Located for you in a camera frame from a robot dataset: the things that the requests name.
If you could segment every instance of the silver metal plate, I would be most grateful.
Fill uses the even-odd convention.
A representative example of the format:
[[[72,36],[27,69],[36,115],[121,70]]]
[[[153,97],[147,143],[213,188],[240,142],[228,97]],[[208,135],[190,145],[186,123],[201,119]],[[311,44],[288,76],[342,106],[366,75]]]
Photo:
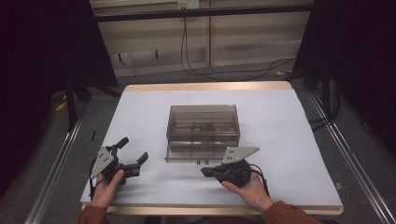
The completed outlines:
[[[258,147],[227,147],[222,163],[229,164],[241,161],[258,150],[260,150]]]
[[[96,178],[113,161],[114,157],[105,147],[101,147],[98,151],[96,162],[92,167],[91,179]]]

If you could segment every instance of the black curtain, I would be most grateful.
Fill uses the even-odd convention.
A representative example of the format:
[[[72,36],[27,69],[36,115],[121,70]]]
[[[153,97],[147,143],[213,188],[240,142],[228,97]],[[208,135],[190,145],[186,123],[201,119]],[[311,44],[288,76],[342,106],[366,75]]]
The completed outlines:
[[[0,195],[35,149],[50,97],[65,90],[68,77],[79,86],[90,85],[86,79],[118,85],[97,24],[75,20],[87,16],[93,16],[88,0],[0,5]]]
[[[314,89],[324,64],[345,97],[396,156],[396,5],[393,1],[316,0],[337,4],[310,14],[293,72]]]

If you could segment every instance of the white tabletop surface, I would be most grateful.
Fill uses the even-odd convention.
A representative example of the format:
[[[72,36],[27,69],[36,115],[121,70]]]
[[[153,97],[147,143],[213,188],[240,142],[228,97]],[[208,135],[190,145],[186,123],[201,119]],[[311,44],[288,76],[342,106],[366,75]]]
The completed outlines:
[[[125,91],[103,146],[128,137],[130,142],[118,152],[120,162],[135,163],[146,151],[148,160],[139,177],[118,186],[113,204],[245,205],[215,178],[202,175],[202,167],[217,164],[165,162],[171,105],[236,105],[239,146],[261,149],[247,161],[262,168],[274,201],[301,207],[342,207],[294,90]],[[90,202],[88,183],[81,202]]]

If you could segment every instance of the electrical outlet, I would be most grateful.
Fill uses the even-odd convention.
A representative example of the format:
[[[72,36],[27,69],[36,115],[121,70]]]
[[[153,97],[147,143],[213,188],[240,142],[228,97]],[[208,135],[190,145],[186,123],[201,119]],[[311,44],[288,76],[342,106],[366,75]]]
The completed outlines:
[[[178,9],[189,8],[189,0],[177,0],[177,8]]]
[[[189,9],[199,8],[199,0],[189,0]]]

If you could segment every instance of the table edge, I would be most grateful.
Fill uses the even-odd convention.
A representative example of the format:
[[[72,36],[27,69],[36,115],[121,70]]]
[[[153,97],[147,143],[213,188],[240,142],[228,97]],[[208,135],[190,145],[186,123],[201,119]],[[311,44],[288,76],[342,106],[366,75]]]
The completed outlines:
[[[308,215],[337,216],[344,212],[344,206],[299,206]],[[132,216],[260,216],[262,213],[247,206],[238,207],[181,207],[181,206],[139,206],[117,205],[107,208],[110,215]]]
[[[292,90],[287,81],[207,82],[129,85],[124,91]]]

